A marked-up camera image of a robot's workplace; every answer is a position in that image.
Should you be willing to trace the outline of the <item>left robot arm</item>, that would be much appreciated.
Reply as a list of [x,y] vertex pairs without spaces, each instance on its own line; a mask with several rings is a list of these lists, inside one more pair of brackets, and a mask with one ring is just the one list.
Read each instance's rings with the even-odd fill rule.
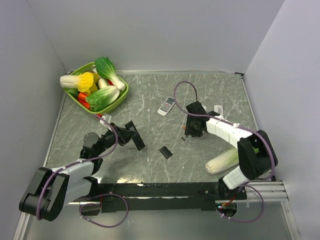
[[86,134],[79,159],[65,166],[40,167],[35,171],[19,202],[19,210],[39,220],[53,221],[68,203],[82,197],[87,201],[95,200],[99,195],[99,184],[93,175],[103,163],[101,154],[130,141],[138,150],[145,147],[132,121],[125,127],[112,123],[111,129],[101,136],[95,132]]

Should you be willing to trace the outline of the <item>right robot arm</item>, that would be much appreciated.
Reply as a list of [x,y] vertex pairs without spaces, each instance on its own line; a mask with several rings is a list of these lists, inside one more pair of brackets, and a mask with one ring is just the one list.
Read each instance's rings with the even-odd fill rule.
[[201,137],[203,132],[215,135],[237,149],[238,166],[218,180],[218,193],[230,199],[236,189],[278,165],[269,137],[263,130],[252,132],[224,119],[217,112],[206,112],[199,101],[186,106],[188,113],[185,134]]

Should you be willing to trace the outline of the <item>black remote battery cover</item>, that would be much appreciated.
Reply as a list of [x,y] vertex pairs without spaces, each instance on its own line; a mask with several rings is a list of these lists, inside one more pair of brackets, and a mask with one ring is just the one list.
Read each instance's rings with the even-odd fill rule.
[[160,148],[159,151],[166,159],[169,159],[173,155],[173,153],[166,146]]

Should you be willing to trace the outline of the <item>black slim remote control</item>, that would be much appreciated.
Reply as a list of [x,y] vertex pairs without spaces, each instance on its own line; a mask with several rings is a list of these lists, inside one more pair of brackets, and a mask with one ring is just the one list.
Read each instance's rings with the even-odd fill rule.
[[136,129],[136,126],[134,125],[133,121],[129,121],[125,124],[125,128],[129,131],[129,133],[132,136],[132,140],[137,148],[138,151],[141,151],[143,148],[145,148],[145,143],[143,142],[138,130]]

